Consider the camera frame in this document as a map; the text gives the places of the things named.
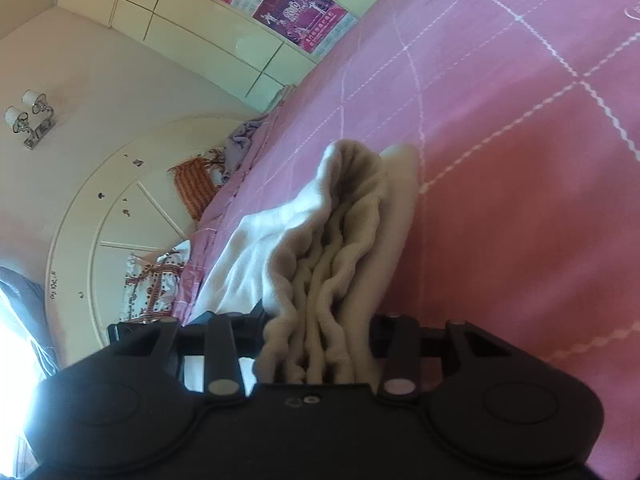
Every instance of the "fleece blanket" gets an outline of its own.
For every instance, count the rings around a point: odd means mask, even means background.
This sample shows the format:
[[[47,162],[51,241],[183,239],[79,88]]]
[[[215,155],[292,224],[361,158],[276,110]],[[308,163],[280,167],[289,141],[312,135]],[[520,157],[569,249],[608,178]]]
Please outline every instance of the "fleece blanket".
[[[375,377],[375,371],[356,373],[350,348],[369,353],[368,345],[359,345],[360,327],[368,331],[384,290],[377,301],[369,298],[372,301],[353,304],[350,285],[359,281],[355,278],[358,263],[369,268],[371,261],[363,257],[380,243],[394,240],[397,247],[390,259],[395,253],[397,261],[417,196],[416,164],[398,164],[399,159],[416,159],[414,150],[395,148],[385,158],[391,162],[383,162],[380,155],[351,140],[329,145],[316,177],[295,199],[242,219],[206,279],[193,316],[207,310],[247,313],[259,300],[273,316],[254,366],[259,381],[273,381],[278,367],[290,383],[351,383],[356,375]],[[398,225],[392,229],[394,235],[388,236],[385,229],[383,240],[376,244],[381,212],[387,216],[394,204],[387,171],[393,164],[408,168],[409,173],[414,168],[408,177],[414,191],[406,186],[405,221],[393,222]],[[395,265],[373,266],[382,270],[381,282],[386,278],[388,284]],[[358,311],[345,316],[346,330],[334,316],[342,300]],[[368,355],[356,357],[355,362],[370,365]]]

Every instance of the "wall sconce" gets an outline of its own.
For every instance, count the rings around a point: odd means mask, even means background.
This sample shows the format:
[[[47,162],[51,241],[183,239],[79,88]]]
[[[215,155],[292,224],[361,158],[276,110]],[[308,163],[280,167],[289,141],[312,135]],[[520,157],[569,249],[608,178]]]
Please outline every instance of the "wall sconce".
[[[31,111],[34,115],[41,112],[45,112],[45,117],[42,122],[34,130],[29,124],[29,114],[23,112],[20,108],[15,106],[9,106],[4,113],[4,120],[13,129],[14,134],[20,134],[27,132],[29,137],[24,141],[24,145],[32,150],[38,143],[44,138],[45,135],[53,127],[53,108],[47,103],[47,96],[45,94],[39,94],[33,90],[27,90],[22,96],[22,102],[31,107]]]

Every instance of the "bed sheet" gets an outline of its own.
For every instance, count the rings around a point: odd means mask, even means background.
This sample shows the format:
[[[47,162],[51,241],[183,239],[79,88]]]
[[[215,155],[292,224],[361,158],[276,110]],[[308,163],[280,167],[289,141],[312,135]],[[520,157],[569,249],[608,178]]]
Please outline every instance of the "bed sheet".
[[[590,465],[635,479],[638,40],[640,0],[380,0],[212,204],[181,315],[242,216],[293,198],[329,142],[414,143],[417,213],[382,309],[467,319],[584,380],[606,412]]]

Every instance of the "blue curtain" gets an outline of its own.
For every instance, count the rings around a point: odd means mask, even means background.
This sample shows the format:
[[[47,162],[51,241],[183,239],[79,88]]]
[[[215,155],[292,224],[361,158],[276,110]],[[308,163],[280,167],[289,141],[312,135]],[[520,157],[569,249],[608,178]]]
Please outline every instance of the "blue curtain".
[[[54,375],[58,361],[45,316],[42,287],[14,270],[0,267],[0,290],[9,303],[7,312],[0,301],[0,322],[27,337],[45,375]]]

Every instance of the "gray cloth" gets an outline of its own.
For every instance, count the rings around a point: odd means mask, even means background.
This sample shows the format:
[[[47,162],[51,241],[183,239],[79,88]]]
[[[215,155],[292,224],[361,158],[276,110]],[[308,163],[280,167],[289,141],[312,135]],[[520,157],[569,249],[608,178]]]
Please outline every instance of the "gray cloth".
[[[240,124],[225,140],[225,173],[222,182],[229,180],[235,173],[251,147],[251,138],[255,131],[262,126],[269,114],[255,119],[249,119]]]
[[[42,287],[14,270],[0,267],[0,290],[9,300],[9,311],[0,312],[0,322],[16,333],[26,331],[42,371],[46,376],[54,375],[58,362],[45,316]]]

